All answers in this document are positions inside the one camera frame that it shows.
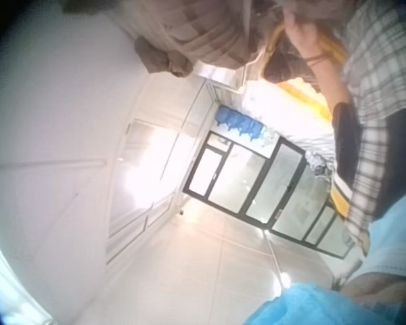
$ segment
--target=hand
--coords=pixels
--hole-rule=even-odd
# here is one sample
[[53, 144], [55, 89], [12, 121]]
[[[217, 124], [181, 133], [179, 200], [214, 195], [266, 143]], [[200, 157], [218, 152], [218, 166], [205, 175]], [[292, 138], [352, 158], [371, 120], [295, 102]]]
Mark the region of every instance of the hand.
[[295, 15], [283, 9], [286, 34], [303, 58], [319, 56], [323, 53], [319, 45], [319, 31], [311, 22], [298, 22]]

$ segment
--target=checkered shirt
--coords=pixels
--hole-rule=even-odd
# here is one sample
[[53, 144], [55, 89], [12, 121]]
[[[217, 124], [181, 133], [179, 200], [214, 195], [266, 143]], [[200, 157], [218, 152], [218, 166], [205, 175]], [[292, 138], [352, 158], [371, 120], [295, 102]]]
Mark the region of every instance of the checkered shirt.
[[367, 0], [348, 22], [342, 40], [350, 53], [344, 80], [363, 128], [346, 226], [364, 244], [385, 174], [386, 118], [406, 108], [406, 7]]

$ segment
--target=black door frame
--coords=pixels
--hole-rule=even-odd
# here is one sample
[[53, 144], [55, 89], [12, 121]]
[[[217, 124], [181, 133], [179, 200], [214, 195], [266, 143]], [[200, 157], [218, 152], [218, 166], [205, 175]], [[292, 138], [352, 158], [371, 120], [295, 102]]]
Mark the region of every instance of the black door frame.
[[[211, 146], [210, 144], [208, 144], [208, 140], [210, 138], [211, 135], [215, 135], [217, 137], [223, 138], [226, 141], [229, 141], [229, 147], [227, 149], [227, 151], [223, 151], [219, 148], [216, 148], [214, 146]], [[225, 165], [225, 162], [227, 161], [227, 158], [230, 155], [230, 152], [233, 148], [233, 146], [240, 146], [243, 147], [249, 151], [251, 151], [253, 154], [265, 159], [265, 162], [263, 163], [263, 166], [261, 168], [261, 170], [259, 171], [259, 174], [256, 178], [256, 180], [254, 181], [254, 184], [251, 187], [250, 192], [248, 193], [244, 203], [242, 204], [241, 209], [239, 210], [238, 213], [235, 213], [233, 211], [230, 211], [229, 209], [226, 209], [225, 207], [222, 207], [214, 202], [211, 202], [209, 200], [209, 196], [210, 193], [212, 192], [212, 189], [214, 188], [219, 174], [221, 173], [221, 171], [223, 170], [223, 167]], [[276, 206], [276, 208], [274, 209], [271, 218], [268, 220], [267, 223], [262, 223], [259, 220], [252, 218], [250, 216], [248, 216], [246, 213], [248, 211], [248, 209], [250, 208], [252, 201], [254, 200], [254, 197], [257, 195], [258, 191], [260, 190], [260, 187], [262, 186], [272, 164], [273, 161], [275, 160], [275, 157], [277, 156], [279, 149], [281, 148], [281, 146], [287, 146], [291, 149], [293, 149], [294, 151], [298, 152], [299, 154], [302, 155], [302, 158], [292, 176], [292, 180], [290, 181], [290, 184], [288, 186], [288, 188], [286, 189], [286, 191], [284, 192], [284, 195], [282, 196], [280, 202], [278, 203], [278, 205]], [[221, 161], [217, 167], [217, 170], [215, 171], [214, 177], [212, 178], [206, 192], [204, 195], [195, 193], [193, 191], [191, 191], [189, 189], [189, 186], [191, 184], [191, 181], [194, 177], [194, 174], [198, 168], [198, 165], [200, 164], [200, 161], [202, 160], [203, 154], [205, 152], [206, 149], [212, 150], [213, 152], [216, 152], [217, 154], [220, 154], [222, 156]], [[321, 248], [319, 248], [319, 244], [320, 242], [325, 238], [325, 235], [327, 234], [327, 232], [329, 231], [329, 229], [331, 228], [332, 224], [335, 222], [335, 219], [337, 218], [337, 213], [335, 212], [335, 208], [334, 205], [332, 204], [330, 198], [328, 197], [326, 199], [326, 201], [324, 202], [323, 206], [321, 207], [320, 211], [318, 212], [318, 214], [316, 215], [315, 219], [313, 220], [312, 224], [310, 225], [310, 227], [308, 228], [306, 234], [302, 237], [301, 240], [292, 238], [288, 235], [285, 235], [281, 232], [277, 232], [276, 230], [273, 230], [273, 226], [275, 225], [275, 222], [277, 221], [279, 215], [281, 214], [282, 210], [284, 209], [284, 207], [287, 205], [289, 199], [291, 198], [291, 196], [293, 195], [299, 181], [300, 178], [302, 177], [305, 168], [307, 167], [307, 160], [305, 159], [305, 151], [301, 148], [299, 148], [298, 146], [296, 146], [295, 144], [293, 144], [292, 142], [288, 141], [287, 139], [285, 139], [284, 137], [280, 137], [278, 139], [278, 142], [275, 145], [275, 148], [272, 152], [272, 155], [270, 158], [267, 158], [266, 156], [250, 149], [247, 148], [246, 146], [239, 144], [235, 141], [233, 141], [232, 139], [229, 139], [219, 133], [216, 133], [214, 131], [209, 131], [208, 135], [206, 136], [206, 139], [204, 140], [204, 144], [202, 146], [202, 148], [200, 149], [200, 152], [197, 155], [197, 159], [194, 162], [194, 165], [191, 169], [191, 173], [189, 174], [189, 177], [187, 178], [187, 181], [185, 182], [185, 186], [183, 188], [183, 193], [190, 195], [193, 198], [196, 198], [197, 200], [202, 201], [203, 203], [217, 209], [220, 210], [228, 215], [231, 215], [232, 217], [235, 217], [241, 221], [244, 221], [246, 223], [249, 223], [250, 225], [253, 225], [254, 227], [258, 227], [262, 230], [268, 230], [271, 234], [274, 234], [276, 236], [279, 236], [283, 239], [289, 240], [291, 242], [295, 242], [299, 245], [305, 246], [307, 248], [313, 249], [314, 251], [323, 253], [323, 254], [327, 254], [329, 256], [338, 258], [338, 259], [344, 259], [349, 252], [351, 251], [351, 249], [353, 248], [353, 243], [348, 247], [348, 249], [346, 250], [344, 255], [337, 255], [328, 251], [325, 251]], [[310, 233], [313, 231], [314, 227], [316, 226], [316, 224], [319, 222], [320, 217], [322, 215], [322, 213], [325, 211], [325, 208], [329, 207], [331, 209], [334, 210], [334, 215], [332, 216], [330, 222], [325, 226], [324, 231], [322, 232], [322, 234], [320, 234], [316, 244], [311, 244], [310, 242], [307, 242], [307, 237], [310, 235]]]

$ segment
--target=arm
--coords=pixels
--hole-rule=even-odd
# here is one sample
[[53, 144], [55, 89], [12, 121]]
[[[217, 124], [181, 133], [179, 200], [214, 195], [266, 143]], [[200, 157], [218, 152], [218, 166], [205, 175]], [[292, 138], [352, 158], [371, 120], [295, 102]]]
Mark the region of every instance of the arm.
[[[288, 10], [284, 10], [284, 19], [286, 33], [304, 59], [323, 54], [319, 45], [319, 32], [315, 24], [297, 22], [294, 14]], [[322, 61], [311, 61], [309, 65], [317, 78], [331, 114], [337, 104], [350, 102], [350, 95], [341, 80], [338, 69], [329, 58]]]

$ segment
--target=glass door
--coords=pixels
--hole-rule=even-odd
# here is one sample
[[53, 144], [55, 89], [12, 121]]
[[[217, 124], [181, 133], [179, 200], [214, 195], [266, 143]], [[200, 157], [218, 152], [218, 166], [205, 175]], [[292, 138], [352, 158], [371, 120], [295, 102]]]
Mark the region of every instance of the glass door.
[[267, 158], [211, 131], [183, 191], [262, 230], [344, 258], [352, 242], [328, 201], [329, 189], [307, 166], [304, 150], [282, 137]]
[[258, 189], [247, 216], [268, 223], [281, 200], [292, 189], [292, 181], [302, 160], [302, 153], [286, 144], [280, 144], [275, 158]]

